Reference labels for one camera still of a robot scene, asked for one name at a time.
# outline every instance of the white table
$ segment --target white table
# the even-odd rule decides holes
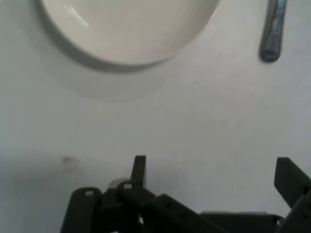
[[[0,0],[0,232],[55,233],[71,192],[127,177],[195,211],[289,208],[276,158],[311,174],[311,1],[289,1],[283,53],[258,59],[266,0],[222,0],[176,57],[94,69],[45,33],[34,0]]]

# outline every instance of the metal utensil handle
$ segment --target metal utensil handle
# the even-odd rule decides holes
[[[275,62],[281,54],[282,34],[287,0],[277,0],[271,19],[266,22],[260,57]]]

